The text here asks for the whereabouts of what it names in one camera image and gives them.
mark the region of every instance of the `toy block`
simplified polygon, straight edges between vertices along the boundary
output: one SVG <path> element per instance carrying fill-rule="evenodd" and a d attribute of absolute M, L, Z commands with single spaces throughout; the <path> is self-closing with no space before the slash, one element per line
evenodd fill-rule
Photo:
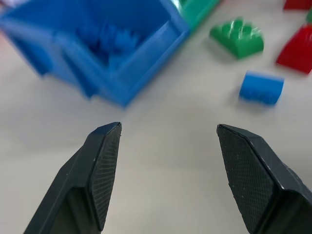
<path fill-rule="evenodd" d="M 283 78 L 247 72 L 239 97 L 248 101 L 275 105 L 282 93 L 283 85 Z"/>
<path fill-rule="evenodd" d="M 276 60 L 277 64 L 305 74 L 312 70 L 312 25 L 302 26 L 285 45 Z"/>
<path fill-rule="evenodd" d="M 312 23 L 312 8 L 310 9 L 308 15 L 307 15 L 307 22 Z"/>
<path fill-rule="evenodd" d="M 309 10 L 312 0 L 286 0 L 284 10 Z"/>
<path fill-rule="evenodd" d="M 261 52 L 264 48 L 260 29 L 242 18 L 215 26 L 210 31 L 210 36 L 238 59 Z"/>

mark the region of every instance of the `green box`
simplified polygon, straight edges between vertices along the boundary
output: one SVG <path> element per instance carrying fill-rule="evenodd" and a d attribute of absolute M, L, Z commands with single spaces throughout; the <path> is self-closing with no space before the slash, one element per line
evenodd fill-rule
<path fill-rule="evenodd" d="M 312 23 L 312 8 L 310 9 L 308 15 L 307 15 L 307 22 Z"/>
<path fill-rule="evenodd" d="M 195 30 L 220 0 L 171 0 L 190 26 Z"/>

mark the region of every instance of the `plastic toy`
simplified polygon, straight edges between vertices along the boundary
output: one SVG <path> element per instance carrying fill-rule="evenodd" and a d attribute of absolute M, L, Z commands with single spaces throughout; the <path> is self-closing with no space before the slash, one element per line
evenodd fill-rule
<path fill-rule="evenodd" d="M 312 8 L 310 9 L 308 15 L 307 15 L 307 22 L 312 23 Z"/>
<path fill-rule="evenodd" d="M 247 72 L 239 96 L 245 100 L 275 105 L 284 85 L 282 78 Z"/>
<path fill-rule="evenodd" d="M 305 74 L 312 70 L 312 25 L 302 26 L 285 45 L 276 60 L 277 64 Z"/>
<path fill-rule="evenodd" d="M 312 0 L 286 0 L 285 10 L 309 10 L 312 7 Z"/>
<path fill-rule="evenodd" d="M 140 36 L 105 21 L 77 30 L 80 39 L 111 69 L 117 69 L 139 45 Z"/>
<path fill-rule="evenodd" d="M 192 30 L 212 12 L 220 0 L 171 0 Z"/>
<path fill-rule="evenodd" d="M 236 18 L 215 26 L 210 36 L 221 43 L 238 59 L 263 51 L 264 42 L 259 28 Z"/>
<path fill-rule="evenodd" d="M 111 33 L 113 25 L 128 32 L 105 41 L 97 25 L 102 32 Z M 75 4 L 31 0 L 1 15 L 0 28 L 40 75 L 52 74 L 78 87 L 87 98 L 97 95 L 122 106 L 154 77 L 191 32 L 171 0 L 76 0 Z M 86 44 L 97 48 L 97 37 L 88 36 L 82 42 L 77 36 L 88 32 L 100 35 L 101 49 L 113 43 L 115 49 L 127 51 L 114 53 L 126 55 L 118 62 L 122 65 L 116 68 L 114 62 L 110 66 L 109 55 L 91 52 Z M 132 32 L 139 35 L 139 46 Z"/>
<path fill-rule="evenodd" d="M 248 233 L 311 234 L 312 192 L 300 177 L 261 136 L 224 124 L 218 125 L 217 134 Z"/>

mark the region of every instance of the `textured gripper pad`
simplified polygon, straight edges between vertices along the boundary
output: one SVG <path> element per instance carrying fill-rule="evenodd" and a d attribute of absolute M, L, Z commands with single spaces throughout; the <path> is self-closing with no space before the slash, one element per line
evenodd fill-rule
<path fill-rule="evenodd" d="M 218 136 L 229 186 L 248 232 L 254 234 L 277 187 L 246 139 L 223 127 Z"/>
<path fill-rule="evenodd" d="M 91 200 L 101 231 L 104 228 L 115 180 L 120 134 L 121 126 L 117 126 L 105 137 L 89 183 Z"/>

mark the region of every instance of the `blue lego piece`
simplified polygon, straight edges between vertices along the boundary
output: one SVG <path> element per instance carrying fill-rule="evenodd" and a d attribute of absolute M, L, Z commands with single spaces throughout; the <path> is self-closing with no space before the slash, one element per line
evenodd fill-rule
<path fill-rule="evenodd" d="M 109 21 L 99 27 L 95 24 L 78 28 L 77 36 L 93 51 L 101 53 L 129 53 L 139 44 L 140 36 L 117 28 Z"/>
<path fill-rule="evenodd" d="M 247 72 L 239 96 L 245 100 L 275 105 L 284 85 L 284 79 Z"/>

